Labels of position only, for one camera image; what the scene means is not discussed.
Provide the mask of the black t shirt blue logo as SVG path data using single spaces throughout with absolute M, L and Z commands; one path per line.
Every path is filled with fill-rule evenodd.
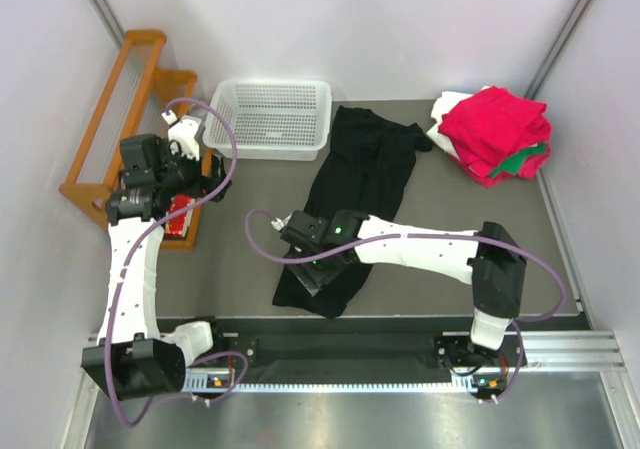
M 313 181 L 304 211 L 327 220 L 343 209 L 392 220 L 416 164 L 416 153 L 432 149 L 433 143 L 416 123 L 402 125 L 369 109 L 341 106 L 331 128 L 330 152 Z M 294 275 L 296 268 L 283 269 L 272 304 L 326 318 L 343 314 L 372 269 L 353 264 L 312 296 Z

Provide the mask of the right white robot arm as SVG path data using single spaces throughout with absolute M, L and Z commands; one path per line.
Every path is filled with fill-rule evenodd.
M 291 246 L 289 268 L 312 296 L 365 264 L 429 271 L 469 286 L 474 311 L 466 349 L 478 364 L 502 354 L 508 326 L 520 315 L 527 262 L 497 223 L 447 232 L 340 210 L 331 220 L 295 211 L 271 225 Z

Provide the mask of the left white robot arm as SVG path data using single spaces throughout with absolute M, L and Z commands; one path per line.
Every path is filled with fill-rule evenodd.
M 199 359 L 216 365 L 227 343 L 213 318 L 191 320 L 163 335 L 156 317 L 157 262 L 165 237 L 164 216 L 174 199 L 198 200 L 217 179 L 205 176 L 193 136 L 151 134 L 121 141 L 123 167 L 106 202 L 111 244 L 108 299 L 94 347 L 81 366 L 117 400 L 177 393 L 187 368 Z

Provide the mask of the red box in rack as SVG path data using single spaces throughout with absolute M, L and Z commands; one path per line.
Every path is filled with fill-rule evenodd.
M 194 198 L 185 195 L 176 195 L 171 202 L 169 213 L 173 214 L 192 205 Z M 169 238 L 184 239 L 188 233 L 193 211 L 189 210 L 175 216 L 165 223 L 165 236 Z

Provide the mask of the white plastic perforated basket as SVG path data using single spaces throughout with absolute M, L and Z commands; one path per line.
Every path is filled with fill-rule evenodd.
M 313 161 L 329 139 L 332 94 L 324 81 L 226 80 L 210 106 L 221 117 L 207 116 L 203 142 L 226 158 L 232 147 L 224 123 L 240 159 Z

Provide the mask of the orange wooden rack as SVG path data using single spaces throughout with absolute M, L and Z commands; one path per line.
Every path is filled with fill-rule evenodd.
M 194 94 L 197 75 L 163 68 L 167 42 L 156 29 L 130 30 L 106 79 L 89 124 L 59 192 L 100 229 L 107 228 L 105 203 L 123 168 L 120 141 L 137 134 L 161 137 L 165 106 Z

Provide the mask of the white folded t shirt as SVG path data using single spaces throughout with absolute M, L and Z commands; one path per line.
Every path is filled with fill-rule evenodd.
M 431 110 L 433 126 L 428 138 L 445 153 L 458 160 L 471 159 L 478 151 L 478 121 L 486 112 L 488 86 L 478 93 L 444 91 Z

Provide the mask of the green folded t shirt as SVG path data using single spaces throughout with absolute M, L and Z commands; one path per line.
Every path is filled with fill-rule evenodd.
M 525 147 L 504 159 L 489 173 L 489 177 L 495 179 L 503 173 L 521 178 L 530 177 L 535 173 L 535 169 L 537 168 L 536 160 L 540 156 L 544 156 L 546 152 L 546 143 L 538 143 Z

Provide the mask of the red folded t shirt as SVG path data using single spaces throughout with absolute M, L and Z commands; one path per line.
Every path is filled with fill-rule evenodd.
M 547 152 L 536 160 L 535 173 L 547 162 L 551 155 L 552 125 L 546 118 L 547 105 L 513 95 L 505 88 L 488 86 L 486 112 L 477 124 L 478 151 L 471 159 L 458 160 L 451 157 L 461 169 L 476 183 L 489 188 L 497 183 L 521 178 L 503 173 L 495 179 L 489 173 L 504 159 L 521 149 L 547 144 Z

